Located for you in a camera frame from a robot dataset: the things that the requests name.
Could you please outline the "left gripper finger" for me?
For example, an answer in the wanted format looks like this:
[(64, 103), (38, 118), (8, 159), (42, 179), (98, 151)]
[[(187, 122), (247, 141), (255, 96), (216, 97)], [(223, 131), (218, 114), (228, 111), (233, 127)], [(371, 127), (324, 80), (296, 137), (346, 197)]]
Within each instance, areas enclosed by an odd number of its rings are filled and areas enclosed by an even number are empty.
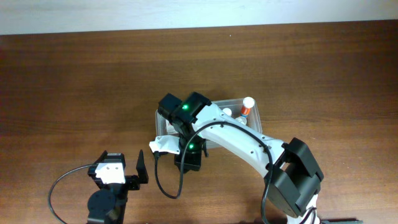
[(144, 152), (143, 150), (139, 151), (139, 156), (136, 164), (137, 176), (139, 178), (139, 182), (141, 184), (147, 184), (149, 182), (149, 176), (147, 173), (145, 161), (144, 161)]
[(107, 156), (107, 154), (108, 154), (107, 151), (103, 151), (103, 153), (99, 156), (99, 158), (97, 160), (95, 160), (95, 164), (99, 164), (99, 163), (103, 162), (103, 160)]

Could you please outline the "dark bottle white cap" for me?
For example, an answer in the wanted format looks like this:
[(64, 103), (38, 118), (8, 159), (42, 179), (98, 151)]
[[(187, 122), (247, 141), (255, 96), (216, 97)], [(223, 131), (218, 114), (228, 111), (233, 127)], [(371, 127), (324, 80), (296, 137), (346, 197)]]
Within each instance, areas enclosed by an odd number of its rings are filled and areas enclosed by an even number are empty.
[(229, 108), (223, 108), (223, 113), (225, 113), (228, 116), (232, 116), (232, 111)]

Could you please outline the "white Calamine lotion bottle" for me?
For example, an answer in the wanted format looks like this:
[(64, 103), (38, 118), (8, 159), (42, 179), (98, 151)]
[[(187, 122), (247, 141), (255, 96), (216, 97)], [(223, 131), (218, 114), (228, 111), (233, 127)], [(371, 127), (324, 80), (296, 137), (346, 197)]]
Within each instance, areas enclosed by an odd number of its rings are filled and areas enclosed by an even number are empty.
[(243, 125), (247, 125), (247, 123), (248, 123), (246, 117), (244, 117), (244, 116), (239, 116), (239, 117), (237, 117), (237, 118), (236, 118), (236, 121), (240, 122), (240, 123), (243, 124)]

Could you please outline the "clear plastic container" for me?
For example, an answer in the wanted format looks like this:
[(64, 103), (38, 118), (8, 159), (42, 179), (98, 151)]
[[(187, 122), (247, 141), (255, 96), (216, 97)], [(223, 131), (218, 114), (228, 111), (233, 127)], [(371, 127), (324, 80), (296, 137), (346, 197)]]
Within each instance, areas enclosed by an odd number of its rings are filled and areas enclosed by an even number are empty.
[[(241, 107), (243, 105), (243, 99), (238, 98), (238, 99), (230, 99), (230, 100), (218, 100), (218, 101), (212, 101), (212, 103), (216, 104), (221, 110), (223, 108), (229, 108), (232, 111), (232, 118), (237, 118), (241, 115)], [(246, 126), (249, 128), (262, 133), (262, 124), (261, 124), (261, 119), (259, 116), (259, 111), (257, 108), (257, 104), (254, 105), (254, 107), (251, 109), (250, 114), (246, 117), (248, 123)], [(178, 132), (175, 131), (175, 134), (168, 134), (166, 131), (166, 126), (165, 126), (165, 121), (167, 121), (165, 118), (163, 118), (158, 111), (155, 111), (155, 129), (156, 129), (156, 136), (164, 136), (164, 135), (172, 135), (172, 136), (178, 136)], [(219, 144), (207, 140), (206, 141), (206, 148), (207, 149), (213, 149), (216, 147), (220, 147)]]

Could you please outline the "orange tube white cap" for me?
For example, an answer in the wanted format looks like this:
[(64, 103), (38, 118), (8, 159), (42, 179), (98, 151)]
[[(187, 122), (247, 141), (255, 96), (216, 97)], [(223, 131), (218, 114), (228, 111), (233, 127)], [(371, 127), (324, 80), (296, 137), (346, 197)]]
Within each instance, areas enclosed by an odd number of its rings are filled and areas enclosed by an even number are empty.
[(254, 107), (255, 103), (256, 103), (255, 100), (250, 96), (245, 97), (243, 99), (243, 105), (240, 111), (241, 116), (247, 117), (250, 114), (251, 109)]

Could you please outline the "white Panadol box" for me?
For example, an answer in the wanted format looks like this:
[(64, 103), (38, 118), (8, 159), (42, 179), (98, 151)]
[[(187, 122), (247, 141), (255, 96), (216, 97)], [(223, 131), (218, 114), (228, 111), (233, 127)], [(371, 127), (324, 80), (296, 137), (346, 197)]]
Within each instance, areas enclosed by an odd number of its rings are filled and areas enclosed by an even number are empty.
[(175, 134), (174, 127), (168, 121), (165, 121), (165, 126), (168, 134)]

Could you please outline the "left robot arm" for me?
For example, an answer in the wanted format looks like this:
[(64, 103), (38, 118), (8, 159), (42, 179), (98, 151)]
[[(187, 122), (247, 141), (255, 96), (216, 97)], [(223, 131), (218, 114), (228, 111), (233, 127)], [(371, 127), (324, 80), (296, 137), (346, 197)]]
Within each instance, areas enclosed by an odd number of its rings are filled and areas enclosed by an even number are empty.
[(137, 191), (149, 182), (144, 153), (139, 152), (136, 175), (126, 175), (125, 156), (122, 153), (104, 151), (88, 168), (88, 175), (99, 190), (88, 199), (88, 223), (122, 224), (128, 201), (128, 193)]

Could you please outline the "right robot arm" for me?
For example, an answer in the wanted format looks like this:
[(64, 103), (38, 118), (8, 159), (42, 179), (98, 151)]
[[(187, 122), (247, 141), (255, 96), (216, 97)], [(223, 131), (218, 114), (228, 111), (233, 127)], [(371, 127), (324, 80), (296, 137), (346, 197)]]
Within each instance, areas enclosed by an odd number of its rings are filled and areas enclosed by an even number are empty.
[(261, 218), (264, 223), (268, 222), (268, 200), (286, 214), (288, 223), (321, 222), (317, 199), (324, 175), (303, 141), (293, 138), (283, 142), (263, 135), (228, 116), (197, 92), (185, 101), (169, 93), (159, 101), (157, 112), (178, 134), (157, 136), (150, 142), (156, 159), (171, 153), (181, 173), (199, 170), (206, 141), (213, 141), (247, 162), (263, 178)]

